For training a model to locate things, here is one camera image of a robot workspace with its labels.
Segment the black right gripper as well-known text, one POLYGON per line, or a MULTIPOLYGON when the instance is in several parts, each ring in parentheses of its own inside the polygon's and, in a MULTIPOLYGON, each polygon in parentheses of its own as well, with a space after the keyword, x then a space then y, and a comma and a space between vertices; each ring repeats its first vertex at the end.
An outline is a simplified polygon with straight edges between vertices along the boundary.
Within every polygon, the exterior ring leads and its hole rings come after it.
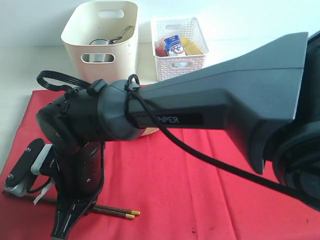
POLYGON ((103 142, 88 142, 78 148, 53 145, 57 204, 51 238, 67 240, 72 228, 87 216, 98 200, 103 183, 103 142))

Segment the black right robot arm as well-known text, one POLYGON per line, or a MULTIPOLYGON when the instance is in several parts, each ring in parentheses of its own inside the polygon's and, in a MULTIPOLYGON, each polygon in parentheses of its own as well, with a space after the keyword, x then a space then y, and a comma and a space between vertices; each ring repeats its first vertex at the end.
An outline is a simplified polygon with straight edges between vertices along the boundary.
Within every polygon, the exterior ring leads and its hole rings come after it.
POLYGON ((54 155, 46 176, 57 205, 51 238, 65 240, 104 184, 105 142, 159 128, 192 156, 320 208, 320 35, 292 33, 240 57, 142 87, 137 75, 85 82, 44 70, 64 95, 36 114, 54 155), (252 172, 207 156, 171 128, 225 130, 252 172))

